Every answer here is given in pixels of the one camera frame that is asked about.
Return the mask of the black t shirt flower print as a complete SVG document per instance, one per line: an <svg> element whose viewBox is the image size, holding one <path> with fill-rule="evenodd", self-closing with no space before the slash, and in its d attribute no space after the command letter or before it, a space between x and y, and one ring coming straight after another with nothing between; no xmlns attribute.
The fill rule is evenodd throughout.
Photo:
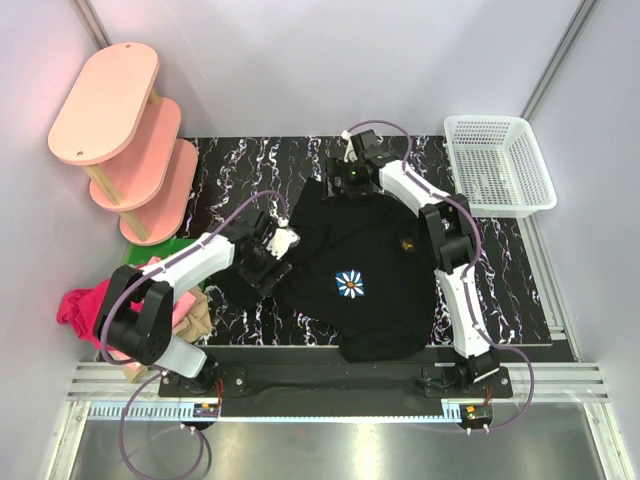
<svg viewBox="0 0 640 480"><path fill-rule="evenodd" d="M415 213L379 193L328 198L308 179L290 225L300 242L273 299L334 328L350 362L405 358L428 344L435 262Z"/></svg>

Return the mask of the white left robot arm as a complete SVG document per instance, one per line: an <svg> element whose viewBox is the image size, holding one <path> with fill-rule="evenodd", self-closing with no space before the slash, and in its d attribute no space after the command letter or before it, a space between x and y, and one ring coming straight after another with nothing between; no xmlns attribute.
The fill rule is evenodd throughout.
<svg viewBox="0 0 640 480"><path fill-rule="evenodd" d="M253 234L204 234L166 259L136 269L114 271L94 326L103 358L113 365L134 361L181 376L196 396L215 386L216 372L207 354L172 332L177 300L200 282L220 272L240 273L241 283L263 298L290 270L285 255L300 237L278 228L264 240Z"/></svg>

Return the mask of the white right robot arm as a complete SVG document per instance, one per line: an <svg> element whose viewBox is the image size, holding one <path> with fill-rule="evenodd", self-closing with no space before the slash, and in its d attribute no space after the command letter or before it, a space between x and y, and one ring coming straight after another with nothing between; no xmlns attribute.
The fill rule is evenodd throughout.
<svg viewBox="0 0 640 480"><path fill-rule="evenodd" d="M453 328L454 384L463 395L480 394L488 387L490 376L498 372L499 362L482 321L475 284L481 241L465 198L431 185L402 160L331 158L325 172L329 194L357 197L379 187L400 200L426 227Z"/></svg>

